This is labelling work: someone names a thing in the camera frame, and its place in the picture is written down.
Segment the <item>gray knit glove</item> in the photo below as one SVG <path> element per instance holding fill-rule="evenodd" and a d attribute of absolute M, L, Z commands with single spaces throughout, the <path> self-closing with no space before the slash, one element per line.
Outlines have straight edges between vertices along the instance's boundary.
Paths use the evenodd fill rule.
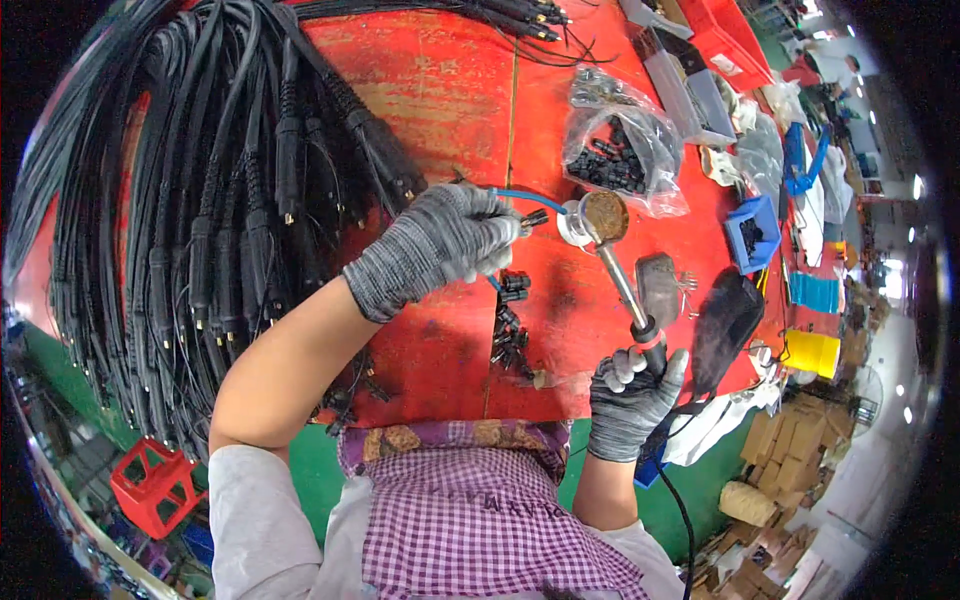
<path fill-rule="evenodd" d="M 614 463 L 635 461 L 680 396 L 689 358 L 685 349 L 674 352 L 659 385 L 643 372 L 647 361 L 633 348 L 601 360 L 590 382 L 593 425 L 587 451 Z"/>
<path fill-rule="evenodd" d="M 433 185 L 344 268 L 344 277 L 363 316 L 387 323 L 407 302 L 509 265 L 521 218 L 473 185 Z"/>

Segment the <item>red workbench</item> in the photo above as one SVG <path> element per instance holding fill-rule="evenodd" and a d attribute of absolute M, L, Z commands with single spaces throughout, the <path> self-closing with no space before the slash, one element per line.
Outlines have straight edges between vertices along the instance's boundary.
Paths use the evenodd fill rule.
<path fill-rule="evenodd" d="M 624 34 L 615 0 L 601 0 L 599 7 L 575 0 L 562 4 L 577 36 L 587 43 L 596 37 L 596 58 L 616 58 L 603 67 L 657 101 Z M 573 185 L 563 179 L 560 153 L 574 69 L 518 58 L 512 42 L 492 28 L 445 12 L 330 18 L 305 22 L 303 28 L 370 109 L 393 126 L 430 182 L 451 180 L 456 169 L 479 185 L 514 186 L 560 202 L 567 199 Z M 563 44 L 553 47 L 562 51 Z M 577 54 L 572 46 L 569 53 Z M 632 212 L 630 230 L 616 253 L 630 277 L 638 257 L 670 254 L 679 271 L 699 278 L 700 289 L 692 294 L 698 306 L 714 279 L 732 264 L 722 223 L 735 207 L 735 197 L 703 175 L 694 146 L 685 148 L 679 183 L 690 213 L 655 220 Z M 516 205 L 521 211 L 535 208 L 529 201 Z M 15 304 L 56 335 L 47 304 L 53 210 L 17 280 Z M 789 249 L 788 241 L 784 247 Z M 358 398 L 361 425 L 589 416 L 589 377 L 601 357 L 632 343 L 630 318 L 599 259 L 567 245 L 554 223 L 518 241 L 514 254 L 512 269 L 526 271 L 533 285 L 530 298 L 512 307 L 530 331 L 531 366 L 547 369 L 555 387 L 535 390 L 490 365 L 495 292 L 483 280 L 458 283 L 409 306 L 374 338 L 376 377 L 394 400 L 384 405 Z M 785 255 L 792 265 L 792 252 Z M 781 297 L 775 257 L 766 316 L 755 336 L 775 355 L 782 348 L 784 322 L 797 317 L 797 309 L 781 308 Z M 665 333 L 670 347 L 689 348 L 693 321 L 681 316 Z M 755 382 L 754 369 L 741 353 L 718 393 Z"/>

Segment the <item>window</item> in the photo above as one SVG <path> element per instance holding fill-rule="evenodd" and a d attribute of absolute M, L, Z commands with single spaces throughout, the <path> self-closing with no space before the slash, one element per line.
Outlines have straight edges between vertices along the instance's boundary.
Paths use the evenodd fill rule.
<path fill-rule="evenodd" d="M 878 291 L 890 300 L 903 298 L 903 261 L 896 258 L 887 258 L 883 266 L 890 270 L 883 279 L 883 287 Z"/>

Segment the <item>checkered cloth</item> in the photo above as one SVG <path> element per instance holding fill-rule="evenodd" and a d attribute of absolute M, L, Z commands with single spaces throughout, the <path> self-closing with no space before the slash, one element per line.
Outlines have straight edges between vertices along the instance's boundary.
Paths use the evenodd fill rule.
<path fill-rule="evenodd" d="M 379 598 L 492 596 L 549 582 L 649 600 L 637 566 L 557 503 L 529 453 L 420 448 L 369 463 L 363 580 Z"/>

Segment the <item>red plastic box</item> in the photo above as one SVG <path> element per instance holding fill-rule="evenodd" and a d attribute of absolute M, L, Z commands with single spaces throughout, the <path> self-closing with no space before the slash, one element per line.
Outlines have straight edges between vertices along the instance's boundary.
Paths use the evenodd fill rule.
<path fill-rule="evenodd" d="M 747 92 L 774 82 L 754 30 L 733 0 L 676 1 L 693 30 L 690 42 L 733 89 Z"/>

